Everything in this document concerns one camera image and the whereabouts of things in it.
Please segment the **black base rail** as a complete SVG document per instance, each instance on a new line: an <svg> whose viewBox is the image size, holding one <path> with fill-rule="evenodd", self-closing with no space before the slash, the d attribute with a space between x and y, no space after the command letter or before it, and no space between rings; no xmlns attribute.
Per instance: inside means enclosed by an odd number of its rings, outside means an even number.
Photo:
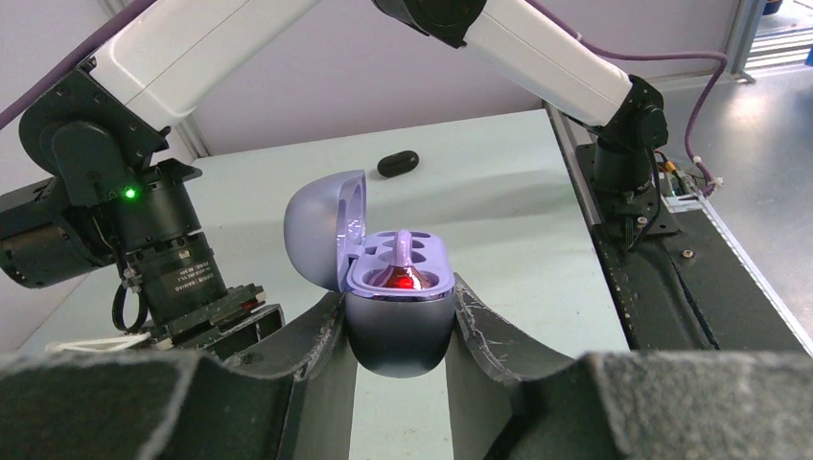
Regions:
<svg viewBox="0 0 813 460"><path fill-rule="evenodd" d="M624 200L593 186L595 147L576 148L591 235L629 347L812 353L812 340L710 205Z"/></svg>

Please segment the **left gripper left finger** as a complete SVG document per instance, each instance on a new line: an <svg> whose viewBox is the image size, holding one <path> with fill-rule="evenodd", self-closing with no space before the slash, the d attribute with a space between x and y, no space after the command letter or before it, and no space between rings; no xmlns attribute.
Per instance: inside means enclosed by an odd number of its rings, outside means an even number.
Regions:
<svg viewBox="0 0 813 460"><path fill-rule="evenodd" d="M342 459L343 298L227 360L193 351L1 359L5 459Z"/></svg>

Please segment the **right controller board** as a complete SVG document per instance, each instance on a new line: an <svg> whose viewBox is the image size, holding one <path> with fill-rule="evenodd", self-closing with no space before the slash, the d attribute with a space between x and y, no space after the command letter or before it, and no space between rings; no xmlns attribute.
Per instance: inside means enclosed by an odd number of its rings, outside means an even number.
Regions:
<svg viewBox="0 0 813 460"><path fill-rule="evenodd" d="M700 195L694 179L667 161L658 165L659 183L663 201L670 213L695 211L700 209Z"/></svg>

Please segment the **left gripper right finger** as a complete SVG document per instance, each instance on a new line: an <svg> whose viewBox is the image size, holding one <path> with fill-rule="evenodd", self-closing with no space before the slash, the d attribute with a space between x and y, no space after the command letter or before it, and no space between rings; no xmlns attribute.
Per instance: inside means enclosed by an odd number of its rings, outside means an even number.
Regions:
<svg viewBox="0 0 813 460"><path fill-rule="evenodd" d="M457 279L445 359L457 459L808 459L812 361L797 353L565 356Z"/></svg>

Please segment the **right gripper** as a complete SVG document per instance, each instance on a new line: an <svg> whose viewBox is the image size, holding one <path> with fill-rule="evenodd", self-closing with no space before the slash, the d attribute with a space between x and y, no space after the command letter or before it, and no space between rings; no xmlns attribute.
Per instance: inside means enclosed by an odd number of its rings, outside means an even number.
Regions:
<svg viewBox="0 0 813 460"><path fill-rule="evenodd" d="M197 350L226 360L271 336L285 325L283 310L269 304L264 289L254 284L231 287L227 295L164 325L148 321L153 350Z"/></svg>

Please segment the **black charging case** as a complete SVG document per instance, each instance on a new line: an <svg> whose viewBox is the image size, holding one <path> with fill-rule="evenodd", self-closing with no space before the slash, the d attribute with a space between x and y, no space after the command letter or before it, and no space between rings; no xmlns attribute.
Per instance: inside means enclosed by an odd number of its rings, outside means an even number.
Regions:
<svg viewBox="0 0 813 460"><path fill-rule="evenodd" d="M420 164L420 156L414 150L402 150L383 157L376 171L384 178L393 178L414 171Z"/></svg>

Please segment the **purple charging case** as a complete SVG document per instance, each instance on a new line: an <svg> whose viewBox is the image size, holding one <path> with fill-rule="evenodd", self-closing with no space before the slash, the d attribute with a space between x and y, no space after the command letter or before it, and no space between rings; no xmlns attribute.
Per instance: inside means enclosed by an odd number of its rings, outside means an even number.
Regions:
<svg viewBox="0 0 813 460"><path fill-rule="evenodd" d="M366 176L319 178L290 199L284 242L295 270L342 294L358 363L380 376L422 376L443 359L453 328L453 270L443 240L399 229L370 233Z"/></svg>

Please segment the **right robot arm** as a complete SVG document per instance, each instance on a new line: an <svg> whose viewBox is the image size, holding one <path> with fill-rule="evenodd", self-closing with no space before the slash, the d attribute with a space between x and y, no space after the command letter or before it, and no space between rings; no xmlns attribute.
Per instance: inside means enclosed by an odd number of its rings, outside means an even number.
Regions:
<svg viewBox="0 0 813 460"><path fill-rule="evenodd" d="M266 316L254 285L227 287L186 191L199 170L151 157L219 82L310 1L135 1L1 115L49 178L1 198L1 267L45 288L115 265L115 327L136 343L204 348ZM474 54L595 134L597 184L645 191L668 139L662 94L527 1L380 1L379 11ZM443 241L365 228L366 177L306 185L284 217L310 283L344 297L366 369L409 378L446 354L455 280Z"/></svg>

